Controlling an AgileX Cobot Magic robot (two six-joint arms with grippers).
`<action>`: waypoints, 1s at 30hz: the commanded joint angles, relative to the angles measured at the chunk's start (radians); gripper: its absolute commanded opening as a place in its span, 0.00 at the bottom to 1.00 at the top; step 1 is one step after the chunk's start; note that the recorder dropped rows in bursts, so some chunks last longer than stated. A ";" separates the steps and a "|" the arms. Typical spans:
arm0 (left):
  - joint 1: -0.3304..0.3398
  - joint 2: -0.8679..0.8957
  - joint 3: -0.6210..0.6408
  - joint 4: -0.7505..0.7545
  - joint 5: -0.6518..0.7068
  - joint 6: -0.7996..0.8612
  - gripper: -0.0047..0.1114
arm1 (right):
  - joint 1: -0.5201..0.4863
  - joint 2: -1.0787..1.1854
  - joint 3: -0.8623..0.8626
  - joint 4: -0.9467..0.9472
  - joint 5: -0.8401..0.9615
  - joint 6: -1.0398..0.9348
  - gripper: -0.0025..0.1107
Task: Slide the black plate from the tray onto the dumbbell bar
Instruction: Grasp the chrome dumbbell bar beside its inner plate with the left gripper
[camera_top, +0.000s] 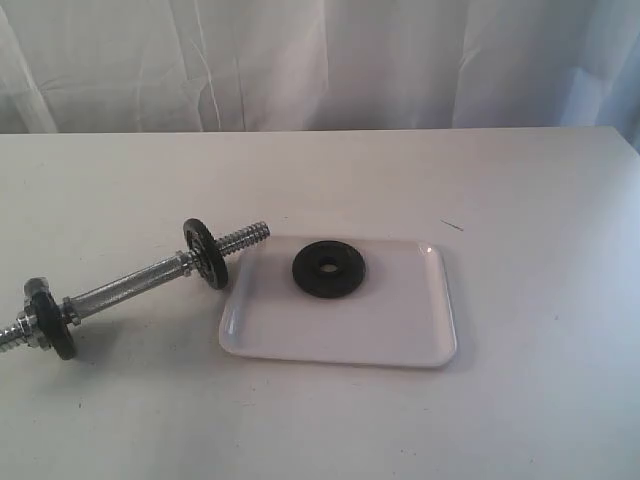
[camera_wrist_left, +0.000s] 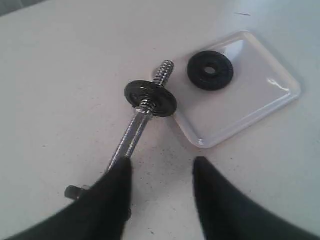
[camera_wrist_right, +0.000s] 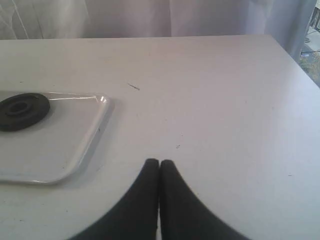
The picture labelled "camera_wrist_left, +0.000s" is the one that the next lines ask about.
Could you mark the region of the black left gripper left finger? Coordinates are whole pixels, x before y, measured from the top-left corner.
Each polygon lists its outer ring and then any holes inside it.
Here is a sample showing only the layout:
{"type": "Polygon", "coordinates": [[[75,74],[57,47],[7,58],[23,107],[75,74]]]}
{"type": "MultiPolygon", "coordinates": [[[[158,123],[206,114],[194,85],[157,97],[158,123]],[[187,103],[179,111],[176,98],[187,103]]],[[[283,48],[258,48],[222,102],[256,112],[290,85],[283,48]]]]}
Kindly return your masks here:
{"type": "Polygon", "coordinates": [[[124,157],[78,200],[12,240],[120,240],[129,219],[133,167],[124,157]]]}

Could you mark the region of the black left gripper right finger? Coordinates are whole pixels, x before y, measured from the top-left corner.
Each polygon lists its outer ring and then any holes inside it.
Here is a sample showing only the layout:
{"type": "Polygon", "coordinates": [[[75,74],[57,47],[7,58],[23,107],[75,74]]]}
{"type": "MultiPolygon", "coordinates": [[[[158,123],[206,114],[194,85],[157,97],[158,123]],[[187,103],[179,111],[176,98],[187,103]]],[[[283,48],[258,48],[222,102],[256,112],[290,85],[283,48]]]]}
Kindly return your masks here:
{"type": "Polygon", "coordinates": [[[193,193],[207,240],[318,240],[232,185],[204,156],[193,162],[193,193]]]}

